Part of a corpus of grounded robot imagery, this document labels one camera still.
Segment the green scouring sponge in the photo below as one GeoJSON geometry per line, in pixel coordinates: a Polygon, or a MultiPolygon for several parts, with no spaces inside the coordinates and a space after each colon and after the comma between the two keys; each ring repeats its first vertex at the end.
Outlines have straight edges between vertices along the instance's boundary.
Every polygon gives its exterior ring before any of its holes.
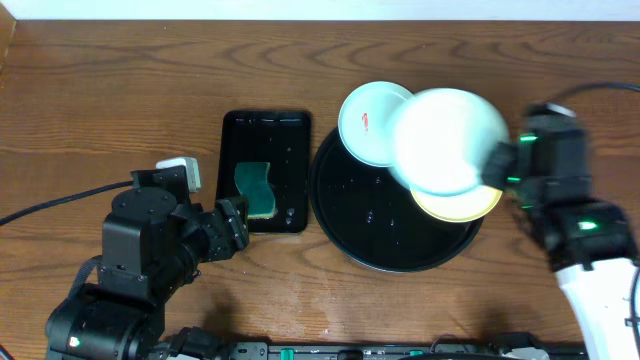
{"type": "Polygon", "coordinates": [[[275,215],[275,195],[268,182],[269,162],[241,162],[236,165],[234,182],[241,196],[248,199],[249,219],[270,219],[275,215]]]}

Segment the yellow plate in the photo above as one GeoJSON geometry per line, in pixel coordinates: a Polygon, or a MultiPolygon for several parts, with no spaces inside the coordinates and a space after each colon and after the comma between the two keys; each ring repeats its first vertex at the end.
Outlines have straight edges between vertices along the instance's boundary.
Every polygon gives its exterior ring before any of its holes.
{"type": "Polygon", "coordinates": [[[480,219],[503,195],[501,190],[478,184],[436,183],[429,187],[415,184],[410,190],[413,200],[424,212],[451,223],[480,219]]]}

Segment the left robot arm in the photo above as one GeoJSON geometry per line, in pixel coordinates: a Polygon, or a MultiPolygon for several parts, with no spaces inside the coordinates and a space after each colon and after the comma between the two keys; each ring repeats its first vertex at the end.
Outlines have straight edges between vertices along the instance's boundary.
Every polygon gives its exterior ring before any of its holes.
{"type": "Polygon", "coordinates": [[[201,263],[227,260],[249,244],[246,197],[210,211],[190,199],[183,166],[138,170],[102,226],[102,253],[79,269],[45,334],[49,359],[214,359],[216,338],[188,328],[170,343],[165,305],[199,275],[201,263]]]}

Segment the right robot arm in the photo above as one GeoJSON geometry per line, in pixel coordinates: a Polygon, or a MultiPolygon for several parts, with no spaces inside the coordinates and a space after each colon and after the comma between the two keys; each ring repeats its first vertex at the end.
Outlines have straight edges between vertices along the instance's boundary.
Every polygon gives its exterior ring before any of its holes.
{"type": "Polygon", "coordinates": [[[592,359],[639,356],[639,250],[624,211],[593,195],[588,133],[573,111],[531,106],[517,140],[500,142],[483,182],[510,194],[547,254],[592,359]]]}

